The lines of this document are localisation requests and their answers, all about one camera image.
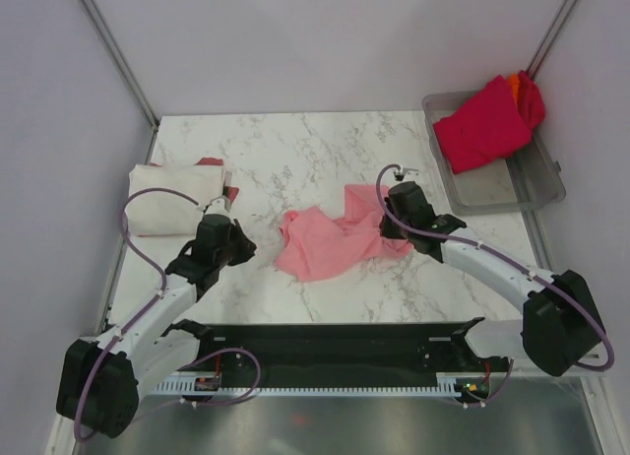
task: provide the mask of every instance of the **white marble table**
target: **white marble table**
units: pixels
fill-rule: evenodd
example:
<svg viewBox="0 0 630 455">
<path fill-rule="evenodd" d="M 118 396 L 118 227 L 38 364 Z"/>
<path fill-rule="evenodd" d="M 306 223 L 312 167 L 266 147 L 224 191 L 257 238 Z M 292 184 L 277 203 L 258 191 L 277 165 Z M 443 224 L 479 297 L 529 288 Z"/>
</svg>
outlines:
<svg viewBox="0 0 630 455">
<path fill-rule="evenodd" d="M 450 212 L 428 145 L 422 112 L 297 113 L 165 117 L 152 162 L 192 164 L 225 159 L 232 206 L 256 257 L 221 272 L 219 283 L 182 317 L 204 323 L 431 322 L 518 318 L 519 312 L 463 273 L 413 253 L 400 262 L 374 259 L 333 280 L 301 284 L 274 267 L 278 232 L 289 209 L 317 205 L 331 217 L 344 207 L 344 185 L 373 184 L 387 163 L 421 172 L 436 213 Z M 520 214 L 464 218 L 482 238 L 534 263 Z M 135 238 L 165 266 L 190 237 Z M 110 322 L 152 291 L 158 276 L 126 253 Z"/>
</svg>

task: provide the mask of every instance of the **white wall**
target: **white wall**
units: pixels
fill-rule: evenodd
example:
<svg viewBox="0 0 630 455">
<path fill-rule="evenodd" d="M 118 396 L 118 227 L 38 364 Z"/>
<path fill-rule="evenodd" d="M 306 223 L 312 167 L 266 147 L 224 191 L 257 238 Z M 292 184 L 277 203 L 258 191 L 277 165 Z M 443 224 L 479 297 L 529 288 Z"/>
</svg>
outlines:
<svg viewBox="0 0 630 455">
<path fill-rule="evenodd" d="M 541 212 L 558 268 L 582 273 L 617 350 L 613 383 L 630 423 L 629 0 L 583 0 L 537 80 L 542 135 L 564 202 Z"/>
<path fill-rule="evenodd" d="M 76 0 L 0 0 L 0 453 L 43 452 L 148 125 Z"/>
<path fill-rule="evenodd" d="M 96 0 L 158 115 L 405 110 L 527 67 L 561 0 Z"/>
</svg>

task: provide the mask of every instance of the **red towel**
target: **red towel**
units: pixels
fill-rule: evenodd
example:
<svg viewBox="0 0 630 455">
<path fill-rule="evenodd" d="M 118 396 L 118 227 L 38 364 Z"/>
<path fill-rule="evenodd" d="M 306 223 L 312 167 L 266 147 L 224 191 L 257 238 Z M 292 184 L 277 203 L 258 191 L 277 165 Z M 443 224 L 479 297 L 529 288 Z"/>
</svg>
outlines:
<svg viewBox="0 0 630 455">
<path fill-rule="evenodd" d="M 510 85 L 501 76 L 434 128 L 455 174 L 507 158 L 532 138 L 514 104 Z"/>
<path fill-rule="evenodd" d="M 525 71 L 519 73 L 519 82 L 519 113 L 530 130 L 534 130 L 544 119 L 542 96 Z"/>
</svg>

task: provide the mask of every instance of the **pink cloth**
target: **pink cloth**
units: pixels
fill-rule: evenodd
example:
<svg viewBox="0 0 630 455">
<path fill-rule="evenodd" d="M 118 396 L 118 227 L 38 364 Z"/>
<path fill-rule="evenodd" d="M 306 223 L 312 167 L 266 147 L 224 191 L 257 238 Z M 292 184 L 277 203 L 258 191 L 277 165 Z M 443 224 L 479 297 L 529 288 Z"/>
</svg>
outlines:
<svg viewBox="0 0 630 455">
<path fill-rule="evenodd" d="M 381 190 L 384 196 L 389 191 L 385 186 Z M 278 268 L 301 282 L 326 280 L 359 261 L 400 259 L 413 249 L 406 240 L 381 237 L 383 210 L 376 186 L 347 185 L 345 193 L 346 211 L 339 219 L 329 219 L 318 207 L 284 214 L 284 251 L 276 260 Z"/>
</svg>

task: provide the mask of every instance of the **gray plastic tray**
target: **gray plastic tray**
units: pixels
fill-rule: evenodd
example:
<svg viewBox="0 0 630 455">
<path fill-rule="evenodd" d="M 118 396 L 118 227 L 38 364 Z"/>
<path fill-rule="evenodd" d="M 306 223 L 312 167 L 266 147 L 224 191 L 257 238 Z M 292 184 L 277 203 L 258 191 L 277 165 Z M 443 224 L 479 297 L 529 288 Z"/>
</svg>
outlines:
<svg viewBox="0 0 630 455">
<path fill-rule="evenodd" d="M 532 141 L 506 160 L 453 174 L 442 155 L 433 124 L 454 113 L 475 92 L 437 94 L 422 101 L 431 152 L 437 160 L 444 188 L 454 214 L 482 215 L 530 211 L 559 202 L 566 190 L 559 168 L 537 131 Z"/>
</svg>

